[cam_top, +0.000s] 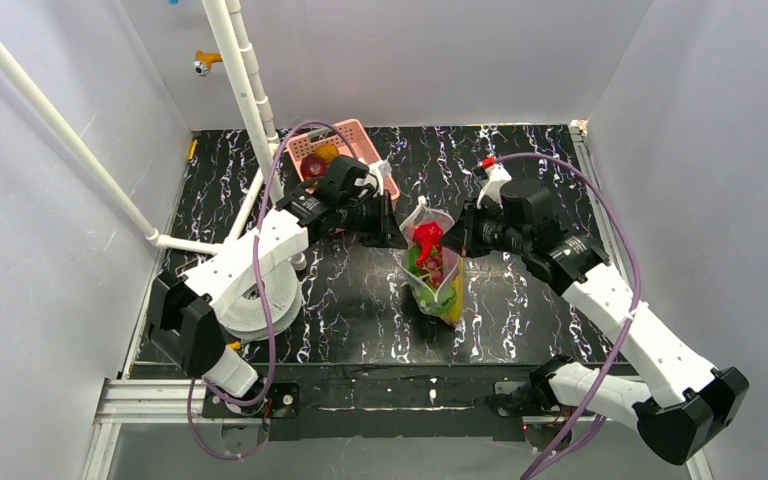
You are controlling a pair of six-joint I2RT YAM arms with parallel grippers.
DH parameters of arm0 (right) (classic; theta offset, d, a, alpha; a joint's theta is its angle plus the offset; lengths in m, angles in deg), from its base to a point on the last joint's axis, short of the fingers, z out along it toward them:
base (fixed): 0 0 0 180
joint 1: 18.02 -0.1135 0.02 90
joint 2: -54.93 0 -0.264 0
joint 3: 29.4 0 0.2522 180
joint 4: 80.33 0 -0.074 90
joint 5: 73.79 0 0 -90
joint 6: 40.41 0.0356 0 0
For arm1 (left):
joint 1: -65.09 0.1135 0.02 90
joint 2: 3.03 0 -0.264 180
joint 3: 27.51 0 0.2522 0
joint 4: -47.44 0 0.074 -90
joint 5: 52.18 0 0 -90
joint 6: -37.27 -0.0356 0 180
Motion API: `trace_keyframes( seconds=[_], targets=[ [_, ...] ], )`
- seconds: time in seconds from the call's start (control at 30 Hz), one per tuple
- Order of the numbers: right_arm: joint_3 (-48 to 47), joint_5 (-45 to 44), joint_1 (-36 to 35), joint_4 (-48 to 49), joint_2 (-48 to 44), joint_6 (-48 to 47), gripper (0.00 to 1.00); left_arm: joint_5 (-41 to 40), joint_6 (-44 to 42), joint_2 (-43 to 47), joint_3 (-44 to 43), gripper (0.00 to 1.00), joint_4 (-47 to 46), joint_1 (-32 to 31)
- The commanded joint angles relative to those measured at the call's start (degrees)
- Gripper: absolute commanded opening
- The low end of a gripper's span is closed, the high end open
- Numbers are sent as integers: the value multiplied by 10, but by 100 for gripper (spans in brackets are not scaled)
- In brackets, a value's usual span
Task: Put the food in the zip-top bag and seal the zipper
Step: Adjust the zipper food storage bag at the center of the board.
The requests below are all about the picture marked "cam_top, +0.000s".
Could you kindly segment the yellow toy bananas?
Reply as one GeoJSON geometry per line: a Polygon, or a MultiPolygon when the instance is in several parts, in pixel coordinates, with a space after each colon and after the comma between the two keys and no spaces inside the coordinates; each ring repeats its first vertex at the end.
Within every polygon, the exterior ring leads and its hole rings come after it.
{"type": "Polygon", "coordinates": [[[465,299],[464,273],[465,273],[464,259],[459,258],[457,263],[457,272],[451,282],[451,286],[453,287],[456,293],[455,302],[449,311],[449,318],[450,318],[449,324],[453,328],[457,328],[462,321],[463,303],[465,299]]]}

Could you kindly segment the clear polka dot zip bag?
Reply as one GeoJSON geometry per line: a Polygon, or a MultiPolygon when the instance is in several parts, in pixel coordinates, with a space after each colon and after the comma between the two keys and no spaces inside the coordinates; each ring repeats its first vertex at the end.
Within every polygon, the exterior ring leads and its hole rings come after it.
{"type": "Polygon", "coordinates": [[[448,213],[431,207],[424,196],[400,224],[409,244],[400,268],[418,310],[452,328],[459,326],[463,313],[463,260],[445,248],[442,239],[454,224],[448,213]]]}

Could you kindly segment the red toy chili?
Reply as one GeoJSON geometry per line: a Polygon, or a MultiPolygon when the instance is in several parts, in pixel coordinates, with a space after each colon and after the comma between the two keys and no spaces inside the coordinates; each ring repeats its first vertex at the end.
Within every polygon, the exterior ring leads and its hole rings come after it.
{"type": "Polygon", "coordinates": [[[418,267],[423,266],[429,258],[440,253],[443,235],[444,230],[437,222],[427,222],[416,227],[413,241],[420,247],[420,254],[416,260],[418,267]]]}

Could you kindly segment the green toy watermelon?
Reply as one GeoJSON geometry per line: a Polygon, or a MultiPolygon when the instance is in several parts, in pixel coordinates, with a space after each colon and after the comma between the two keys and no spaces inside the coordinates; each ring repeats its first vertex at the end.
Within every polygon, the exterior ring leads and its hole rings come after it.
{"type": "Polygon", "coordinates": [[[440,287],[436,291],[421,289],[416,297],[419,310],[429,316],[444,317],[449,314],[456,298],[452,286],[440,287]]]}

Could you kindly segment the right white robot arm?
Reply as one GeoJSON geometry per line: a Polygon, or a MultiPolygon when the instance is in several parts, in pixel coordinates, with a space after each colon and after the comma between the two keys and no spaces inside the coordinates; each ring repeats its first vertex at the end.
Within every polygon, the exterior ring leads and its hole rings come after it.
{"type": "Polygon", "coordinates": [[[662,460],[687,462],[733,421],[749,381],[735,367],[719,369],[682,342],[633,291],[601,246],[561,226],[548,190],[531,180],[504,183],[496,196],[465,202],[441,243],[476,258],[517,255],[527,271],[583,313],[635,368],[640,381],[607,375],[557,355],[533,370],[524,386],[496,394],[508,411],[579,406],[635,430],[662,460]]]}

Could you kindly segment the green toy vegetable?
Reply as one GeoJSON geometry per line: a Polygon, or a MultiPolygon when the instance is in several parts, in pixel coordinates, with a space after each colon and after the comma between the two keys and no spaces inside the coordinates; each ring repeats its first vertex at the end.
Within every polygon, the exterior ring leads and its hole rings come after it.
{"type": "Polygon", "coordinates": [[[421,248],[419,246],[413,246],[406,251],[403,258],[403,266],[415,276],[419,276],[421,267],[417,264],[421,255],[421,248]]]}

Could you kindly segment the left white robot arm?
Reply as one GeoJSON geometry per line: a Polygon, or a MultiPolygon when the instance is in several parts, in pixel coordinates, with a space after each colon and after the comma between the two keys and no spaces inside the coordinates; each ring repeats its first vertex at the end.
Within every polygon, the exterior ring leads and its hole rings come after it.
{"type": "Polygon", "coordinates": [[[407,249],[385,188],[391,171],[386,161],[368,165],[340,155],[324,177],[301,182],[274,208],[263,209],[255,228],[209,261],[181,276],[161,272],[149,296],[150,342],[189,378],[219,389],[222,399],[239,406],[261,401],[263,392],[248,394],[261,377],[229,346],[221,317],[255,291],[273,345],[275,323],[266,275],[338,229],[358,234],[368,248],[407,249]]]}

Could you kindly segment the purple toy grapes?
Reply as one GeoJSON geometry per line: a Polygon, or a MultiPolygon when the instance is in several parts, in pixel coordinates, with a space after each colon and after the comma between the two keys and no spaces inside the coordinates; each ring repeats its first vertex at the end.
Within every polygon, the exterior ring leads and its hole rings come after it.
{"type": "Polygon", "coordinates": [[[437,289],[445,278],[443,260],[440,255],[429,256],[421,266],[420,279],[429,287],[437,289]]]}

